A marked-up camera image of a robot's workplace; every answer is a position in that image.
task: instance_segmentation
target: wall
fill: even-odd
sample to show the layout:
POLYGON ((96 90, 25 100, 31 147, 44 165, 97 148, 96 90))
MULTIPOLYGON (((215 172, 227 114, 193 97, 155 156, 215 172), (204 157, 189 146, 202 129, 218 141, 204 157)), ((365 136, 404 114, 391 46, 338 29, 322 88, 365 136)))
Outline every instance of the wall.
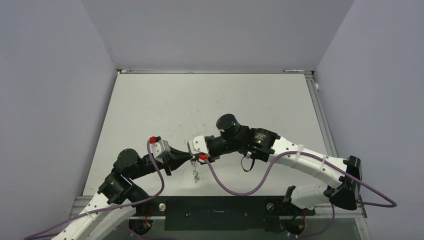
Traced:
POLYGON ((123 69, 314 70, 354 0, 82 0, 123 69))
POLYGON ((338 155, 360 157, 363 179, 398 202, 366 208, 375 240, 424 234, 423 23, 422 1, 356 0, 315 72, 338 155))
POLYGON ((68 217, 116 70, 79 0, 0 3, 0 239, 68 217))

